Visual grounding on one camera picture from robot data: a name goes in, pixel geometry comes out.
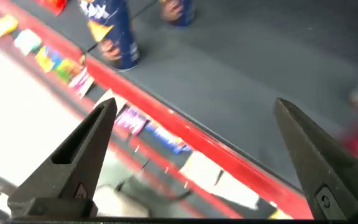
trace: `yellow package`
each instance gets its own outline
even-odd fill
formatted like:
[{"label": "yellow package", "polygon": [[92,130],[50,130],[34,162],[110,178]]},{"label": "yellow package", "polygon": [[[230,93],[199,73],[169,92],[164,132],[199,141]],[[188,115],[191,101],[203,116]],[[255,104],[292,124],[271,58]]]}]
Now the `yellow package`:
[{"label": "yellow package", "polygon": [[35,56],[35,60],[41,66],[45,73],[50,72],[55,65],[52,60],[45,53],[45,46],[40,49],[38,54]]},{"label": "yellow package", "polygon": [[279,219],[279,220],[286,220],[286,219],[293,219],[291,216],[287,215],[280,209],[277,209],[273,215],[269,217],[269,219]]},{"label": "yellow package", "polygon": [[0,37],[16,30],[19,22],[11,15],[0,18]]}]

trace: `pringles can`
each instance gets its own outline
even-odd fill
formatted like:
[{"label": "pringles can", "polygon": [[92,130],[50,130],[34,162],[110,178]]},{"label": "pringles can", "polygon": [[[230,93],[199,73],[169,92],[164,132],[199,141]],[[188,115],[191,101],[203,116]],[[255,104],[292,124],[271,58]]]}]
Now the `pringles can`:
[{"label": "pringles can", "polygon": [[194,19],[193,0],[160,0],[162,19],[176,27],[186,27]]},{"label": "pringles can", "polygon": [[139,50],[132,33],[126,0],[81,0],[89,29],[105,61],[118,70],[137,64]]}]

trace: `white label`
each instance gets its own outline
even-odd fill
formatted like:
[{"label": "white label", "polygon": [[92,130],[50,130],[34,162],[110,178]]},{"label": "white label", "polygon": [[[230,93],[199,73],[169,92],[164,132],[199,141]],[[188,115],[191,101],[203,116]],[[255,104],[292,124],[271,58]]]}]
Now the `white label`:
[{"label": "white label", "polygon": [[86,1],[81,1],[80,7],[88,17],[107,19],[110,16],[110,14],[106,12],[106,5],[102,7],[97,5],[95,7],[92,3],[90,3],[88,7],[88,3]]}]

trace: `screw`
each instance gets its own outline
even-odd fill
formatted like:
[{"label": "screw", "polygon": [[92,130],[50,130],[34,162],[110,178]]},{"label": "screw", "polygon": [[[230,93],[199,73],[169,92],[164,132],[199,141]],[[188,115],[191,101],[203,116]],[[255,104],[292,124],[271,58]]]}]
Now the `screw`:
[{"label": "screw", "polygon": [[323,202],[324,207],[329,208],[330,202],[327,196],[323,195],[321,201]]}]

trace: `gray shelf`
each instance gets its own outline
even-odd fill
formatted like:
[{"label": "gray shelf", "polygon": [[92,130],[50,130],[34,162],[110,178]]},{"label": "gray shelf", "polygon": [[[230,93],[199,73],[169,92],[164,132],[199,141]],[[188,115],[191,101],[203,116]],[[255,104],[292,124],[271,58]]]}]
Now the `gray shelf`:
[{"label": "gray shelf", "polygon": [[158,4],[135,18],[142,60],[122,75],[299,190],[273,102],[294,102],[335,137],[358,121],[348,102],[358,85],[358,2],[195,4],[185,29],[166,25]]}]

